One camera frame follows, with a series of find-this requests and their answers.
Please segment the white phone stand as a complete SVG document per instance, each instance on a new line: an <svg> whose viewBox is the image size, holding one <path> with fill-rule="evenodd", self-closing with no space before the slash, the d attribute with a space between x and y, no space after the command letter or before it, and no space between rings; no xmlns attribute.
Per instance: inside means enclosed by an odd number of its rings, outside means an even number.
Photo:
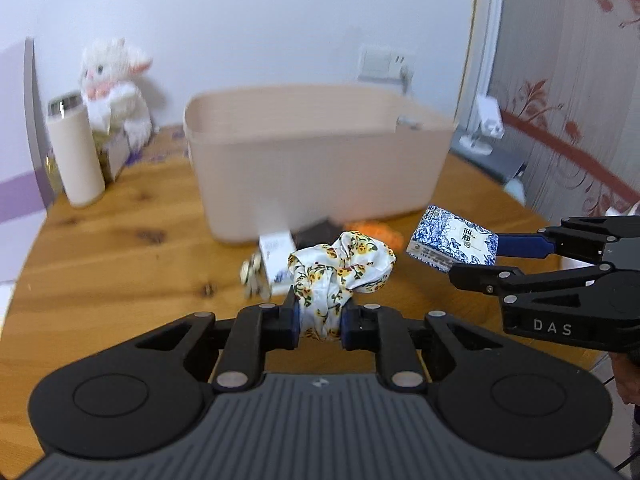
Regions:
<svg viewBox="0 0 640 480"><path fill-rule="evenodd" d="M478 126L474 132L460 136L459 144L463 151L477 156L489 156L494 147L487 139L500 140L504 135L499 103L493 96L478 94L475 98Z"/></svg>

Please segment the grey laptop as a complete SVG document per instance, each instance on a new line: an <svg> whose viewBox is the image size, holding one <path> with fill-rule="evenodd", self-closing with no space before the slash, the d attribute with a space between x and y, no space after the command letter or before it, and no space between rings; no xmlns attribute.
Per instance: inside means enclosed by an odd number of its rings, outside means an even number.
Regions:
<svg viewBox="0 0 640 480"><path fill-rule="evenodd" d="M450 151L455 155L484 171L500 184L507 184L524 174L527 162L521 151L510 151L506 148L500 148L500 146L494 146L489 155L475 154L460 144L460 138L464 135L464 131L457 130L452 137Z"/></svg>

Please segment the purple white headboard panel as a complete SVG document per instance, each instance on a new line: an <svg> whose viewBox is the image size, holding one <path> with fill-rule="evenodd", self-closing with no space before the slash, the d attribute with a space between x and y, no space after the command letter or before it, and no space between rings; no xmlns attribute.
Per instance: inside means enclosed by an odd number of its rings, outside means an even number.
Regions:
<svg viewBox="0 0 640 480"><path fill-rule="evenodd" d="M1 281L15 282L54 199L35 77L34 42L1 51Z"/></svg>

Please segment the white blue small box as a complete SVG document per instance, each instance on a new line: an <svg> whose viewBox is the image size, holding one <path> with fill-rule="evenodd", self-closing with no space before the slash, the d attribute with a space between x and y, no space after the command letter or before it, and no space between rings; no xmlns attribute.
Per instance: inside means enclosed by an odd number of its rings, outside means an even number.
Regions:
<svg viewBox="0 0 640 480"><path fill-rule="evenodd" d="M293 285L292 273L288 270L288 257L296 251L291 232L262 235L258 246L271 295L286 295Z"/></svg>

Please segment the white wall switch socket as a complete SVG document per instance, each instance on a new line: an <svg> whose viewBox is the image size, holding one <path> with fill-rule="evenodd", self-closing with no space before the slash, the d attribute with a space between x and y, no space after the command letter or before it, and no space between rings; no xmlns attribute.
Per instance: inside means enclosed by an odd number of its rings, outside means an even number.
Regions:
<svg viewBox="0 0 640 480"><path fill-rule="evenodd" d="M360 47L358 78L362 80L402 81L413 73L414 53L391 47L364 44Z"/></svg>

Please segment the orange fuzzy item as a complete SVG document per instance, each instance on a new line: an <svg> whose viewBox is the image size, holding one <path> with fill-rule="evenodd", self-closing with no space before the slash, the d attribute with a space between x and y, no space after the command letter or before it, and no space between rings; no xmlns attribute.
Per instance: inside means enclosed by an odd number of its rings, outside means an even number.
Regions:
<svg viewBox="0 0 640 480"><path fill-rule="evenodd" d="M346 231L357 231L380 240L394 252L404 248L405 239L401 232L392 229L388 224L378 221L355 221L345 224Z"/></svg>

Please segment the floral white yellow scrunchie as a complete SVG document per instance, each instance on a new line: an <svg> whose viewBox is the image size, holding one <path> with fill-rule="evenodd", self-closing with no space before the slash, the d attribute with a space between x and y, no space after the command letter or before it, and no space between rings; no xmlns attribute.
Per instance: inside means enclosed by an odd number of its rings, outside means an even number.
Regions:
<svg viewBox="0 0 640 480"><path fill-rule="evenodd" d="M341 233L333 244L292 252L288 270L302 334L319 340L340 338L346 304L355 294L372 294L384 286L395 262L392 248L358 231Z"/></svg>

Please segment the white door frame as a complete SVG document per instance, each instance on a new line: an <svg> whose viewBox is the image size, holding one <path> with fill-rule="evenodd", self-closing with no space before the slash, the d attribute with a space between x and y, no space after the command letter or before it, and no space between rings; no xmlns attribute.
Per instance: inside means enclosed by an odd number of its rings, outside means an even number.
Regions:
<svg viewBox="0 0 640 480"><path fill-rule="evenodd" d="M503 0L473 0L468 50L458 99L459 126L474 131L480 124L476 97L486 96L494 69Z"/></svg>

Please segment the beige plastic storage bin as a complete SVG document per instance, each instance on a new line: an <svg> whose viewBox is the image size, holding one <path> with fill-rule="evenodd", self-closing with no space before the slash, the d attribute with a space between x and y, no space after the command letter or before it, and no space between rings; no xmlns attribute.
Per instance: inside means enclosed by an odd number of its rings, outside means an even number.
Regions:
<svg viewBox="0 0 640 480"><path fill-rule="evenodd" d="M198 94L183 130L216 240L244 243L398 216L433 195L457 125L413 99L353 84Z"/></svg>

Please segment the cream thermos bottle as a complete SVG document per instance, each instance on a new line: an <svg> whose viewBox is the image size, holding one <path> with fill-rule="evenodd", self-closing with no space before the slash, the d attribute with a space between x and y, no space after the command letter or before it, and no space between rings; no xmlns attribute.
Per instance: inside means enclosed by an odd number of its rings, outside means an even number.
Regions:
<svg viewBox="0 0 640 480"><path fill-rule="evenodd" d="M105 191L88 110L79 92L53 99L46 125L64 192L73 207L94 203Z"/></svg>

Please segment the blue white porcelain-pattern box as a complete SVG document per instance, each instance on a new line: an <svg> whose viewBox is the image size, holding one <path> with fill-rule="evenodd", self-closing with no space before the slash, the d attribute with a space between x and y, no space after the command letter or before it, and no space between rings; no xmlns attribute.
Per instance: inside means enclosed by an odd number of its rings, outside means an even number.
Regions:
<svg viewBox="0 0 640 480"><path fill-rule="evenodd" d="M458 263L492 266L499 237L436 205L428 205L410 237L408 256L448 273Z"/></svg>

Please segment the tissue box with tissue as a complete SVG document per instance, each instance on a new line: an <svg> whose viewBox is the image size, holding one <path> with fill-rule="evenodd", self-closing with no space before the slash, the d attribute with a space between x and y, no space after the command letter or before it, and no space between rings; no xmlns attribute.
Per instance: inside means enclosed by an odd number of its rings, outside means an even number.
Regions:
<svg viewBox="0 0 640 480"><path fill-rule="evenodd" d="M122 126L113 126L108 107L89 107L89 118L96 154L106 184L116 181L131 154Z"/></svg>

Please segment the dark brown box gold print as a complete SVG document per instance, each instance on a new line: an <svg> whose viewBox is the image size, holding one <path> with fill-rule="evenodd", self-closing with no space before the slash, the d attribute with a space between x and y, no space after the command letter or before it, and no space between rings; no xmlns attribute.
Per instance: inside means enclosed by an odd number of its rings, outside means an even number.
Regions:
<svg viewBox="0 0 640 480"><path fill-rule="evenodd" d="M325 218L311 226L306 226L293 235L293 242L297 249L316 246L319 244L333 244L343 232L343 225Z"/></svg>

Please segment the white plush lamb toy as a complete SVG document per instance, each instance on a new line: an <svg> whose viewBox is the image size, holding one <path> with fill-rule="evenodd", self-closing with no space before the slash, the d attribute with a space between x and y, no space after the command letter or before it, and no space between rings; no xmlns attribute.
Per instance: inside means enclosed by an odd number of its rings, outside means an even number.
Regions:
<svg viewBox="0 0 640 480"><path fill-rule="evenodd" d="M80 91L92 130L122 130L133 153L152 136L148 103L134 81L151 65L152 58L124 38L94 40L82 52Z"/></svg>

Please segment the small metal hair clip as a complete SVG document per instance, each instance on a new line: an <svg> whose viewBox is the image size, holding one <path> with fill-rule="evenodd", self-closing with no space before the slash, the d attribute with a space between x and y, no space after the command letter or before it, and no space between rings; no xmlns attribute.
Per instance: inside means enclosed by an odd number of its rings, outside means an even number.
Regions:
<svg viewBox="0 0 640 480"><path fill-rule="evenodd" d="M246 298L260 297L262 300L271 298L271 290L262 267L262 254L254 252L240 267L240 282L244 287Z"/></svg>

